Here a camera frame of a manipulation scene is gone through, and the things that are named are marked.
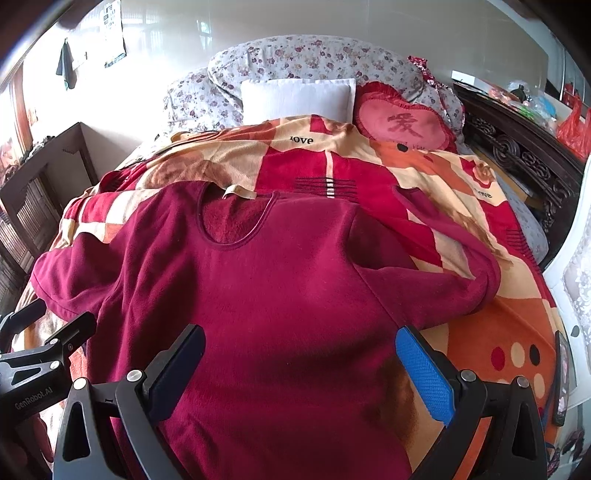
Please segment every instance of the hanging towel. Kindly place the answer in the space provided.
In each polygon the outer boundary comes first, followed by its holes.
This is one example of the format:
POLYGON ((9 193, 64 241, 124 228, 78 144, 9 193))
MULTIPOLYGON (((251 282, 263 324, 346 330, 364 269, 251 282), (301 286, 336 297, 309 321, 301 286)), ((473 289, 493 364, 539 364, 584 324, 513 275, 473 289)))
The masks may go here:
POLYGON ((72 68, 72 52, 70 51, 70 45, 67 39, 64 40, 64 44, 61 48, 60 61, 57 64, 56 75, 64 77, 64 85, 67 89, 72 89, 76 86, 76 74, 74 68, 72 68))

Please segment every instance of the wooden furniture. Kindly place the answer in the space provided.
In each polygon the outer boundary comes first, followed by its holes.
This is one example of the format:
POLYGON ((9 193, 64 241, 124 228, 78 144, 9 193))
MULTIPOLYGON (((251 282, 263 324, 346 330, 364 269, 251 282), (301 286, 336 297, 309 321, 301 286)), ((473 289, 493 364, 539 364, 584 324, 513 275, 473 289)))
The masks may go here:
POLYGON ((543 270, 556 256, 573 223, 584 164, 546 130, 503 103, 460 83, 456 94, 466 108, 464 133, 493 152, 494 159, 540 197, 539 221, 548 238, 543 270))
POLYGON ((0 187, 0 314, 16 305, 35 260, 57 233, 64 208, 47 178, 47 166, 63 152, 80 152, 92 184, 98 182, 77 123, 47 141, 0 187))

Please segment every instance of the white pillow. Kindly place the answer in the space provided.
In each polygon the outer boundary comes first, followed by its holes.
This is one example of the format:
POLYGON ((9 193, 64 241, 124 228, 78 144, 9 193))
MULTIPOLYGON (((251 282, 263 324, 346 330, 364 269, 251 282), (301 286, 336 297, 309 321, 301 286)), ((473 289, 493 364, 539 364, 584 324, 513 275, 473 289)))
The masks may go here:
POLYGON ((312 114, 353 122, 355 79, 244 80, 241 91, 244 125, 312 114))

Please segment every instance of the fleece fabric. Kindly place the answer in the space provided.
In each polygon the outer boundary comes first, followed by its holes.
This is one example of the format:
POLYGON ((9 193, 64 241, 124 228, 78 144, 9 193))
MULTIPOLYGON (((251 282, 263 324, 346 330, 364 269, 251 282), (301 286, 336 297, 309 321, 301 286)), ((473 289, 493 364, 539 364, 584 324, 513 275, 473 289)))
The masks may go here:
POLYGON ((491 300, 496 259, 418 189, 396 197, 460 242, 470 278, 419 271, 392 231, 347 200, 222 200, 209 185, 174 183, 109 244, 81 233, 37 261, 31 281, 49 309, 98 319, 91 382, 145 368, 197 323, 205 355, 161 426, 193 478, 407 479, 406 452, 379 419, 380 369, 401 326, 491 300))

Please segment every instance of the poster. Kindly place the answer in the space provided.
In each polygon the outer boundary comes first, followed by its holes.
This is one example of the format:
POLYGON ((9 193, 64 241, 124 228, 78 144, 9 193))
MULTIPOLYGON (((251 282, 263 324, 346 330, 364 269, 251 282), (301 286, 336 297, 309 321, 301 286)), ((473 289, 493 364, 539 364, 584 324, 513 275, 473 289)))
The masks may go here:
POLYGON ((106 4, 100 12, 100 32, 103 35, 103 58, 105 68, 125 57, 123 25, 121 23, 121 0, 106 4))

